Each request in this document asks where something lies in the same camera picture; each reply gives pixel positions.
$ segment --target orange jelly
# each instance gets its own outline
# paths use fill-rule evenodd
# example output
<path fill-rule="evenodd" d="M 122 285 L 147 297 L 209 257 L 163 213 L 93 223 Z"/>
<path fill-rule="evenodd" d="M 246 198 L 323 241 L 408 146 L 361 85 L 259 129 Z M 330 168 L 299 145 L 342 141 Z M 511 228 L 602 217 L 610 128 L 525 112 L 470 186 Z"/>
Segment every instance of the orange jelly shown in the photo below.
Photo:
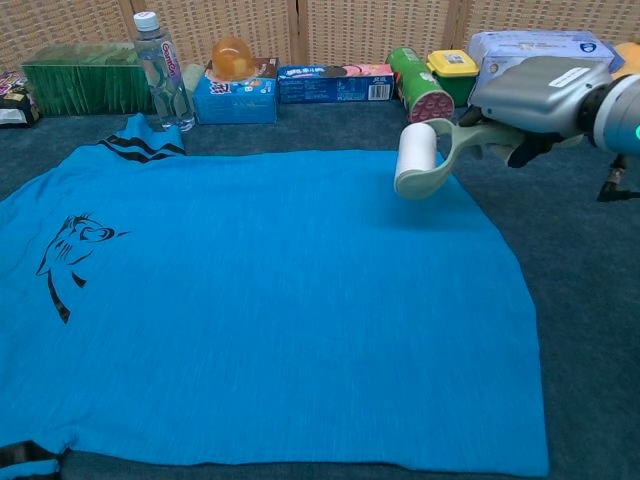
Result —
<path fill-rule="evenodd" d="M 213 46 L 211 63 L 215 76 L 223 82 L 246 80 L 255 69 L 249 47 L 235 37 L 225 37 Z"/>

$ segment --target white box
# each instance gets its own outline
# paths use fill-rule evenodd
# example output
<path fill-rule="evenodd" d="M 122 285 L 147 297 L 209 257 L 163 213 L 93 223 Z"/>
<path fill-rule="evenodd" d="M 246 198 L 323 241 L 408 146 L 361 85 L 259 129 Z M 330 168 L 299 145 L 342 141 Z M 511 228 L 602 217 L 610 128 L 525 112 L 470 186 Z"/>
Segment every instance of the white box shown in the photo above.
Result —
<path fill-rule="evenodd" d="M 604 62 L 608 66 L 614 54 L 591 32 L 560 30 L 513 30 L 482 32 L 471 37 L 469 56 L 480 72 L 475 88 L 502 75 L 524 59 L 549 55 Z"/>

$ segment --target oreo box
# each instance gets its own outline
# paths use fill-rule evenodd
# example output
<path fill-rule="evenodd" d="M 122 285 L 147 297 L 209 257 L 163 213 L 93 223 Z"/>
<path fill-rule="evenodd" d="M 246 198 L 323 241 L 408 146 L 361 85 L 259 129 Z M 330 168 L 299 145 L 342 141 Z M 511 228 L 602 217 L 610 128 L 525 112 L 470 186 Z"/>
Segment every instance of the oreo box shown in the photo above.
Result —
<path fill-rule="evenodd" d="M 254 76 L 243 82 L 222 82 L 211 61 L 193 91 L 198 123 L 275 123 L 277 58 L 255 58 Z"/>
<path fill-rule="evenodd" d="M 390 100 L 389 65 L 306 65 L 278 69 L 281 103 L 364 102 Z"/>

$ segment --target green can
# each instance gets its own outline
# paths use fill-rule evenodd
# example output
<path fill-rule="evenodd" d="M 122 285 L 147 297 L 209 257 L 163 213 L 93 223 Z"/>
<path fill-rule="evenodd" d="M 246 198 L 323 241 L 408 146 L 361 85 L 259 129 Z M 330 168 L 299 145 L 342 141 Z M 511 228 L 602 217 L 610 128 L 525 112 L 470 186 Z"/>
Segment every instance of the green can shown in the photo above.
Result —
<path fill-rule="evenodd" d="M 404 75 L 398 93 L 411 123 L 453 117 L 453 98 L 429 72 Z"/>
<path fill-rule="evenodd" d="M 391 65 L 391 70 L 396 76 L 406 75 L 411 72 L 427 72 L 427 64 L 422 60 L 413 48 L 396 48 L 389 54 L 385 63 Z"/>
<path fill-rule="evenodd" d="M 425 61 L 409 47 L 396 48 L 387 57 L 396 85 L 396 93 L 407 111 L 409 122 L 453 117 L 454 103 Z"/>

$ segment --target green plant box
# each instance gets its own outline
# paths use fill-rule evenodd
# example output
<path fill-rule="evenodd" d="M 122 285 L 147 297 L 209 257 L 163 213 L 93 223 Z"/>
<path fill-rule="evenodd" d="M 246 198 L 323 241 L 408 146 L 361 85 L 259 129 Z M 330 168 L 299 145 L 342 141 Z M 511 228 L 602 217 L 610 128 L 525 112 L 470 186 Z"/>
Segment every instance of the green plant box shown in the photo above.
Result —
<path fill-rule="evenodd" d="M 22 70 L 44 115 L 154 111 L 131 43 L 46 47 Z"/>

